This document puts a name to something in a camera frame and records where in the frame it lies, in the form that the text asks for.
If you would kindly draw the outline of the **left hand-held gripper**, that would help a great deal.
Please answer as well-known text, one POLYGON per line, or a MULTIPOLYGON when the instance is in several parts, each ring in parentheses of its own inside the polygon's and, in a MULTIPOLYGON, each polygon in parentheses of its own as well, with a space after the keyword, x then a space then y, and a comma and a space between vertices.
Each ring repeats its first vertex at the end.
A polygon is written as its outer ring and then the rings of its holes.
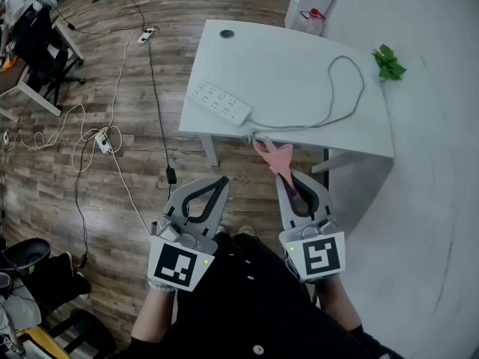
POLYGON ((154 284, 191 292, 214 260, 217 243, 212 240, 222 219, 230 191, 229 179, 197 179, 174 191, 165 214, 152 224, 147 278, 154 284), (209 195, 203 212, 192 216, 189 203, 209 195), (184 231, 172 221, 199 232, 184 231))

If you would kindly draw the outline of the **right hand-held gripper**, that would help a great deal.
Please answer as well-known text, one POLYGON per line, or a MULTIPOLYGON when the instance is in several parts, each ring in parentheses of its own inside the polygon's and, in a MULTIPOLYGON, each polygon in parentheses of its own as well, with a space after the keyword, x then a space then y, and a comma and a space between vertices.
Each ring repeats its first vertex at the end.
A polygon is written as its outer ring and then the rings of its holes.
POLYGON ((291 171, 291 179, 293 187, 282 175, 276 180, 284 228, 279 241, 289 270, 301 282, 314 283, 345 270, 345 235, 331 215, 326 187, 296 170, 291 171))

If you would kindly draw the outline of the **pink cloth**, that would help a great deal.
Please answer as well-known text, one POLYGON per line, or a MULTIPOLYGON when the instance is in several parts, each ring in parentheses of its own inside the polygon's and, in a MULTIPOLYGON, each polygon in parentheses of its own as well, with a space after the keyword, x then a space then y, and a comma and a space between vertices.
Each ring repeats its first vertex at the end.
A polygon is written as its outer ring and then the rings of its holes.
POLYGON ((276 176, 284 178, 289 185, 293 196, 297 194, 291 174, 291 161, 293 158, 293 145, 284 144, 276 147, 270 138, 265 137, 262 143, 253 140, 253 147, 260 157, 269 165, 269 169, 276 176))

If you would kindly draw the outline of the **person's left forearm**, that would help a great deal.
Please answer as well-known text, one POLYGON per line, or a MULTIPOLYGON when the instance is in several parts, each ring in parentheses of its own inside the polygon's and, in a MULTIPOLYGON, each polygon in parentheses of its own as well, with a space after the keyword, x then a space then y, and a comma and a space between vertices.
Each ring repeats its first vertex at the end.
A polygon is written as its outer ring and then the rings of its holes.
POLYGON ((174 291, 150 288, 132 328, 132 338, 159 343, 171 327, 174 291))

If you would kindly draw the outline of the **person's right forearm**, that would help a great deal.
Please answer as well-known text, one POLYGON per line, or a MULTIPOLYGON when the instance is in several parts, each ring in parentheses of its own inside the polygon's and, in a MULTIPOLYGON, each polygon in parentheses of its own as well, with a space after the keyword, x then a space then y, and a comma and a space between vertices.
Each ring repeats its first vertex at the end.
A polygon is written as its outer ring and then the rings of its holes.
POLYGON ((321 280, 316 285, 321 310, 347 331, 361 326, 359 314, 351 302, 339 275, 321 280))

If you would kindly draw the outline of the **person's left hand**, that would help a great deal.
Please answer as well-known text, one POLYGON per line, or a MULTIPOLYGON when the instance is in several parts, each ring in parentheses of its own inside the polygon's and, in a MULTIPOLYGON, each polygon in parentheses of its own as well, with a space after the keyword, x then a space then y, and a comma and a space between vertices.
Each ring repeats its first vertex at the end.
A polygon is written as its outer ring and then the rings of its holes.
POLYGON ((168 284, 156 282, 150 278, 147 279, 148 285, 151 289, 154 289, 159 292, 176 292, 177 289, 174 286, 169 286, 168 284))

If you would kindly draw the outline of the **person's black garment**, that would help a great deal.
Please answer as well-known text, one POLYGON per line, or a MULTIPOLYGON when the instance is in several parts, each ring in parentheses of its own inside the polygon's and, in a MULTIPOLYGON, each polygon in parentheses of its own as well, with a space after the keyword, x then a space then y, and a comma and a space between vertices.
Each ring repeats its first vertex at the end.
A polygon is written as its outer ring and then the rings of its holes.
POLYGON ((255 236, 217 233, 213 264, 177 290, 159 343, 132 338, 112 359, 403 359, 362 326, 347 331, 255 236))

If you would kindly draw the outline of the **green leafy plant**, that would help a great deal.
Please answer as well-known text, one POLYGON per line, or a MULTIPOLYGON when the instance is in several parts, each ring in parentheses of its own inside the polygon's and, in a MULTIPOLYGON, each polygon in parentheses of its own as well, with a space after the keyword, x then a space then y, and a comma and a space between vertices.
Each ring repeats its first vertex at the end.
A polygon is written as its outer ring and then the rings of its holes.
POLYGON ((399 81, 407 71, 405 67, 398 63, 393 50, 382 44, 378 49, 372 51, 372 56, 379 67, 379 77, 392 81, 399 81))

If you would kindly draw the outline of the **clear water jug red cap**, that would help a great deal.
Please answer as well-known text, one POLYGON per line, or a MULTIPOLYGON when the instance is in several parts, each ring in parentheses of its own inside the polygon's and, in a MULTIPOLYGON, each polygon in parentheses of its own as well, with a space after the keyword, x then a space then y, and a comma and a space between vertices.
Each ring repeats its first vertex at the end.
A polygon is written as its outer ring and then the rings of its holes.
POLYGON ((326 21, 325 16, 316 8, 310 10, 301 10, 297 30, 320 36, 326 21))

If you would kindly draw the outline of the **black helmet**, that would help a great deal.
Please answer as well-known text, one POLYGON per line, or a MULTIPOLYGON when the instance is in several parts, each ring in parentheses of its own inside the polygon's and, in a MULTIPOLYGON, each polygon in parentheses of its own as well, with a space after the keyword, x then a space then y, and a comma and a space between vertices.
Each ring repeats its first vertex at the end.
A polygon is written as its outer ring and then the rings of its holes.
POLYGON ((0 271, 29 275, 36 265, 49 258, 50 253, 50 244, 45 239, 26 239, 0 251, 0 271))

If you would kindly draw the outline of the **small white desk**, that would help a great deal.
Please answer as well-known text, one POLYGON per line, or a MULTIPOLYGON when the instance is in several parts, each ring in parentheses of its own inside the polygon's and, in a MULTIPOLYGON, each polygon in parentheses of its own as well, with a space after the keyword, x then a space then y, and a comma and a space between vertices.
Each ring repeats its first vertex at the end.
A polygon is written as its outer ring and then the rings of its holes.
POLYGON ((54 19, 52 23, 52 28, 58 32, 59 36, 67 44, 68 49, 70 49, 73 55, 76 57, 76 60, 79 62, 79 65, 82 66, 84 64, 85 57, 80 52, 78 46, 75 44, 70 35, 67 33, 65 27, 61 24, 59 17, 54 19))

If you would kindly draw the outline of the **yellow flat object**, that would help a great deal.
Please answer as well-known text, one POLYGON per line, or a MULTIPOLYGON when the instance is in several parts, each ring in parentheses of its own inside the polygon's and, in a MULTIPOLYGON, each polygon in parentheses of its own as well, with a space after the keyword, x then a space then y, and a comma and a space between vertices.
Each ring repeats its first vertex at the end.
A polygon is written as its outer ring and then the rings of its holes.
POLYGON ((45 359, 71 359, 70 355, 40 326, 20 330, 19 338, 24 344, 30 343, 31 347, 34 347, 34 352, 45 359))

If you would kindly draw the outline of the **black office chair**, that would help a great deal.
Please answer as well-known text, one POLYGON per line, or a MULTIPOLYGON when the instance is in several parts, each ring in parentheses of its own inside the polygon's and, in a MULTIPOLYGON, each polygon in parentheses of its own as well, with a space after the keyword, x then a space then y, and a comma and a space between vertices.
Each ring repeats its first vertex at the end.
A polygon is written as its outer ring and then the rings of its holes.
POLYGON ((45 93, 41 98, 53 95, 52 104, 58 105, 60 87, 68 82, 83 85, 84 79, 69 76, 76 65, 82 66, 84 58, 74 53, 57 28, 52 27, 49 10, 36 10, 29 6, 18 18, 11 32, 14 51, 28 66, 26 87, 34 93, 45 93))

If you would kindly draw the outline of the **wooden desk white legs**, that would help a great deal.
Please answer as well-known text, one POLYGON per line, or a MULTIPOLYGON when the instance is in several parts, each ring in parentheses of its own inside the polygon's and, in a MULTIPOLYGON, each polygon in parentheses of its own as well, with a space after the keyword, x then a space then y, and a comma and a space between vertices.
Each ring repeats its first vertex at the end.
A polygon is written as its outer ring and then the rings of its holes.
POLYGON ((19 90, 30 99, 34 100, 37 104, 59 117, 61 115, 61 110, 50 103, 47 99, 43 98, 25 82, 28 70, 29 67, 24 60, 19 59, 8 70, 0 72, 0 98, 14 90, 19 90))

